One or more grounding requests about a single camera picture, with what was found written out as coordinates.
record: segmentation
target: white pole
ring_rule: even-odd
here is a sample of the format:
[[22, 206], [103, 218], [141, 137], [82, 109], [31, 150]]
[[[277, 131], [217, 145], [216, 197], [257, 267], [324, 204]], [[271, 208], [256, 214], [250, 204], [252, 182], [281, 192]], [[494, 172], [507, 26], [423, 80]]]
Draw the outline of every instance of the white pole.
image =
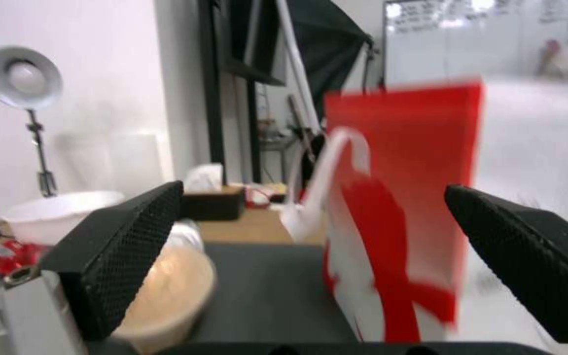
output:
[[306, 78], [302, 55], [299, 53], [297, 41], [295, 40], [295, 32], [293, 32], [293, 23], [290, 19], [288, 4], [286, 4], [286, 0], [276, 0], [276, 3], [278, 13], [280, 13], [282, 30], [284, 30], [286, 47], [288, 48], [290, 61], [293, 64], [293, 73], [295, 74], [299, 91], [302, 94], [302, 103], [304, 103], [304, 108], [306, 109], [304, 121], [306, 121], [306, 124], [313, 133], [318, 134], [321, 131], [320, 120], [317, 119], [317, 111], [315, 111], [315, 106], [313, 105], [313, 95], [311, 95], [311, 88], [308, 84], [308, 78]]

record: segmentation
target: bowl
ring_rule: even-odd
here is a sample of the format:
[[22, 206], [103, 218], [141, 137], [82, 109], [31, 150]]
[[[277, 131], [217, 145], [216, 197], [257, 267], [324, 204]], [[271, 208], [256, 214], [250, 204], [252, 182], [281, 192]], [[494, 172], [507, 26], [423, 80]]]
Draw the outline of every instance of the bowl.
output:
[[56, 245], [89, 213], [124, 200], [117, 191], [85, 191], [41, 198], [11, 207], [1, 216], [22, 243]]
[[216, 283], [214, 263], [194, 247], [166, 246], [113, 337], [148, 355], [182, 342]]

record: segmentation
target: light stand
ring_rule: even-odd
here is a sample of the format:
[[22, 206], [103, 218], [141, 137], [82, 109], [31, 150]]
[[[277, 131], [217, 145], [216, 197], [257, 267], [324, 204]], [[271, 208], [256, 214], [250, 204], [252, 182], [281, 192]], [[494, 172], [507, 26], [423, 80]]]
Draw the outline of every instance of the light stand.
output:
[[27, 128], [32, 132], [32, 143], [36, 145], [36, 152], [38, 153], [38, 161], [41, 170], [38, 172], [38, 186], [41, 190], [43, 197], [56, 196], [56, 181], [51, 171], [47, 170], [47, 163], [45, 162], [45, 153], [43, 153], [43, 140], [41, 139], [41, 131], [43, 125], [36, 121], [34, 110], [27, 110], [30, 115], [30, 123]]

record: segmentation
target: white bag handle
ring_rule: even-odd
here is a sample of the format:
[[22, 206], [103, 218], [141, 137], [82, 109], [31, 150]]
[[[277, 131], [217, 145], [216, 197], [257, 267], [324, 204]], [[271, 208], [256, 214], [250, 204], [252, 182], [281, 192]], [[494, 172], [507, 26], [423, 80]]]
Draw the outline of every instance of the white bag handle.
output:
[[288, 194], [284, 209], [280, 213], [280, 221], [295, 242], [302, 241], [318, 228], [323, 205], [330, 191], [334, 169], [341, 158], [345, 144], [352, 142], [352, 168], [359, 173], [370, 175], [369, 146], [365, 137], [351, 128], [335, 128], [329, 137], [325, 137], [325, 145], [315, 165], [313, 177], [306, 190], [302, 205], [293, 202], [295, 196], [295, 179], [299, 172], [299, 164], [293, 164], [293, 171], [288, 181]]

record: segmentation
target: beige bowl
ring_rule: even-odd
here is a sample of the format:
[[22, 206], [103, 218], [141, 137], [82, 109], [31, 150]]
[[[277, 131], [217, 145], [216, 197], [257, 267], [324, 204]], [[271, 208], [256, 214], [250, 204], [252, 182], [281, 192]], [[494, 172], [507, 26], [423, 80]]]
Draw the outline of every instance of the beige bowl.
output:
[[192, 247], [164, 247], [114, 337], [143, 355], [183, 341], [216, 281], [214, 263]]

